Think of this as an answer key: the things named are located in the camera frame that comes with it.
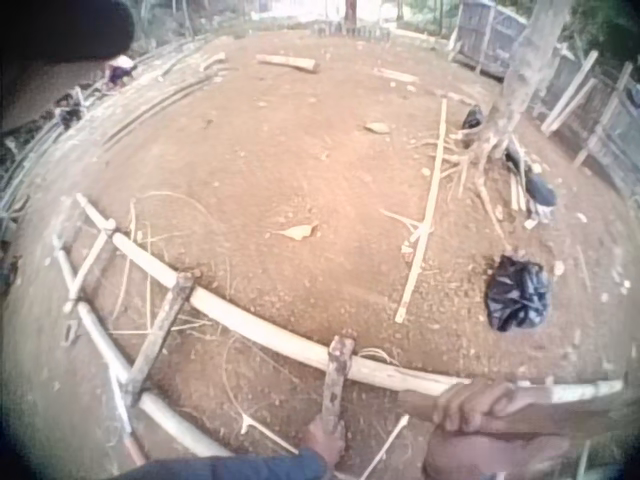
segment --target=person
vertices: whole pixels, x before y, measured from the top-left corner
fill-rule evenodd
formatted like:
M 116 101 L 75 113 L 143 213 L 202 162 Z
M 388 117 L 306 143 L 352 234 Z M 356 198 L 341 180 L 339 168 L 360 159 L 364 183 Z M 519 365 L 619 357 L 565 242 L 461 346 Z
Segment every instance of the person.
M 136 64 L 126 55 L 118 55 L 109 60 L 104 67 L 105 87 L 107 90 L 125 86 L 125 78 L 133 78 Z
M 507 416 L 539 398 L 506 382 L 474 380 L 439 397 L 433 412 L 423 472 L 428 480 L 485 480 L 499 472 L 525 472 L 553 462 L 569 441 L 553 435 L 496 438 L 478 431 L 483 417 Z M 294 456 L 212 457 L 153 461 L 114 480 L 320 480 L 334 471 L 345 447 L 344 429 L 324 431 L 320 417 L 307 427 Z

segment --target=bare soil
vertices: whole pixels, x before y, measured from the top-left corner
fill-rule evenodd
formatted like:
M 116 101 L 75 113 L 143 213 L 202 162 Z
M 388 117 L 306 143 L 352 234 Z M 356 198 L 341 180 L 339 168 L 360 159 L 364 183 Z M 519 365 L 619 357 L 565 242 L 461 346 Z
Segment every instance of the bare soil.
M 127 118 L 198 78 L 200 62 L 222 50 L 231 67 L 222 81 L 207 83 L 105 148 Z M 257 53 L 315 58 L 321 72 L 259 65 Z M 553 222 L 532 231 L 523 227 L 524 214 L 509 208 L 504 165 L 488 166 L 488 186 L 494 206 L 505 212 L 502 227 L 510 243 L 549 272 L 556 260 L 566 266 L 553 281 L 546 323 L 508 334 L 489 328 L 484 292 L 502 244 L 471 184 L 462 198 L 450 194 L 455 176 L 441 185 L 435 230 L 407 320 L 393 322 L 409 270 L 400 254 L 409 232 L 380 210 L 418 221 L 424 215 L 430 178 L 421 170 L 433 169 L 435 149 L 414 146 L 436 137 L 440 99 L 430 91 L 464 94 L 488 108 L 498 90 L 492 81 L 438 52 L 307 32 L 211 43 L 159 83 L 155 77 L 168 61 L 143 68 L 134 84 L 65 135 L 28 187 L 30 208 L 14 247 L 23 260 L 4 310 L 3 380 L 11 424 L 39 465 L 75 476 L 104 476 L 130 466 L 115 442 L 103 362 L 84 334 L 72 347 L 60 347 L 66 290 L 50 261 L 51 234 L 63 235 L 79 266 L 97 233 L 73 203 L 75 192 L 122 229 L 135 198 L 135 238 L 148 232 L 163 237 L 150 243 L 154 255 L 179 269 L 197 269 L 202 286 L 314 341 L 329 344 L 349 328 L 357 333 L 358 350 L 378 347 L 402 366 L 456 376 L 573 382 L 622 375 L 638 333 L 631 321 L 640 307 L 633 293 L 640 284 L 635 220 L 602 181 L 573 170 L 528 118 L 517 134 L 558 193 Z M 372 75 L 376 66 L 417 75 L 417 92 Z M 466 110 L 449 102 L 449 131 L 460 127 Z M 373 121 L 387 123 L 391 134 L 365 131 L 363 125 Z M 207 214 L 190 200 L 158 192 L 186 196 Z M 274 233 L 316 223 L 314 235 L 299 242 Z M 611 274 L 618 262 L 632 285 L 628 295 Z M 105 251 L 87 297 L 107 328 L 144 331 L 147 278 L 136 267 L 124 308 L 111 319 L 124 265 L 113 249 Z M 165 291 L 155 282 L 151 291 L 153 317 Z M 114 336 L 130 358 L 144 340 L 135 333 Z M 175 332 L 165 350 L 154 367 L 154 385 L 236 452 L 278 451 L 253 430 L 240 435 L 237 405 L 292 443 L 319 411 L 321 372 L 262 351 L 217 325 Z M 341 470 L 355 475 L 399 415 L 391 392 L 350 383 L 344 398 L 349 441 Z M 152 457 L 186 455 L 151 423 L 136 420 Z M 426 433 L 424 424 L 412 421 L 377 478 L 419 478 Z

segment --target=blue sleeve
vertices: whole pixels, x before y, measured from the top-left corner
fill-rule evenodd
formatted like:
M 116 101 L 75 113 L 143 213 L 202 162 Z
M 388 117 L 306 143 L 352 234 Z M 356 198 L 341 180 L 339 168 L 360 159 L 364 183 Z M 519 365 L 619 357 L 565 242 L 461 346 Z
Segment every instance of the blue sleeve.
M 114 480 L 321 480 L 327 466 L 316 452 L 298 455 L 158 460 Z

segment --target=wooden post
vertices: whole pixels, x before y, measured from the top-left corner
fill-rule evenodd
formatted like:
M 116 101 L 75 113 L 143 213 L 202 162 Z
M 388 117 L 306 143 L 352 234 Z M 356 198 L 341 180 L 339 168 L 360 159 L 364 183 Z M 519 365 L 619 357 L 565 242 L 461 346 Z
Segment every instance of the wooden post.
M 633 70 L 633 64 L 631 62 L 625 63 L 624 67 L 622 68 L 622 73 L 620 73 L 620 78 L 618 78 L 616 89 L 611 95 L 611 98 L 609 99 L 609 103 L 607 104 L 607 106 L 604 109 L 604 112 L 602 113 L 602 117 L 600 117 L 600 120 L 598 121 L 598 124 L 596 125 L 595 130 L 589 137 L 589 140 L 587 140 L 587 145 L 582 150 L 580 150 L 580 153 L 578 153 L 578 156 L 573 161 L 574 168 L 578 168 L 580 165 L 582 165 L 582 162 L 584 162 L 585 158 L 587 158 L 587 156 L 592 152 L 593 147 L 598 141 L 598 137 L 602 135 L 604 128 L 609 123 L 609 120 L 611 119 L 611 115 L 613 115 L 615 108 L 618 106 L 618 102 L 619 102 L 618 96 L 621 95 L 624 89 L 624 86 L 627 84 L 627 80 L 629 80 L 629 75 L 631 75 L 631 70 Z
M 489 11 L 489 19 L 487 20 L 487 26 L 484 29 L 484 38 L 482 39 L 482 50 L 480 51 L 480 58 L 478 59 L 478 66 L 476 67 L 476 75 L 482 70 L 482 62 L 484 62 L 484 56 L 489 46 L 489 39 L 491 38 L 491 31 L 493 28 L 493 17 L 496 15 L 496 4 L 491 5 Z
M 128 406 L 131 407 L 138 402 L 142 385 L 149 376 L 151 367 L 158 358 L 169 332 L 171 332 L 171 327 L 178 317 L 178 313 L 180 313 L 185 302 L 189 301 L 194 286 L 193 275 L 179 273 L 176 283 L 171 287 L 167 296 L 164 297 L 160 312 L 153 324 L 153 329 L 144 341 L 123 388 L 123 394 Z
M 578 87 L 591 69 L 593 63 L 596 61 L 596 58 L 598 58 L 598 51 L 592 50 L 589 54 L 589 57 L 587 57 L 587 60 L 582 64 L 582 67 L 580 67 L 580 70 L 576 74 L 575 78 L 569 84 L 569 87 L 567 87 L 567 90 L 562 94 L 562 97 L 560 97 L 560 100 L 558 101 L 556 106 L 553 107 L 553 110 L 551 110 L 551 113 L 542 124 L 541 130 L 545 135 L 549 134 L 549 127 L 556 120 L 556 118 L 558 118 L 562 110 L 567 106 L 573 94 L 576 93 L 576 90 L 578 90 Z
M 578 105 L 582 103 L 582 101 L 586 98 L 587 94 L 591 91 L 596 83 L 598 83 L 598 81 L 595 78 L 589 79 L 587 84 L 582 87 L 582 90 L 580 90 L 575 98 L 571 100 L 569 106 L 564 109 L 560 116 L 549 126 L 547 131 L 544 132 L 547 137 L 555 132 L 558 128 L 560 128 L 560 125 L 562 125 L 567 120 L 567 118 L 569 118 L 569 115 L 571 115 L 571 113 L 578 107 Z

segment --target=wooden fence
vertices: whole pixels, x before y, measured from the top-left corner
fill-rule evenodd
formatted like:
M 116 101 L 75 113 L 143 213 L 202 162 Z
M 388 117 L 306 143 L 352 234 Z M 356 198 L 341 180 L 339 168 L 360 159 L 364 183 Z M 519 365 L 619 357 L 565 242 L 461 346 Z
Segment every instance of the wooden fence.
M 452 44 L 463 63 L 503 78 L 509 69 L 513 48 L 526 26 L 526 19 L 490 0 L 463 0 Z M 560 46 L 556 49 L 532 100 L 534 116 L 542 114 L 544 119 L 558 105 L 581 67 L 580 60 Z M 589 82 L 592 85 L 556 135 L 577 155 L 577 164 L 590 155 L 599 173 L 640 207 L 640 109 L 627 99 L 627 93 L 636 85 L 629 80 L 617 88 L 619 76 L 620 72 L 600 69 L 597 64 L 589 69 L 575 93 L 566 100 L 576 98 Z M 602 122 L 607 109 L 611 108 L 610 117 Z

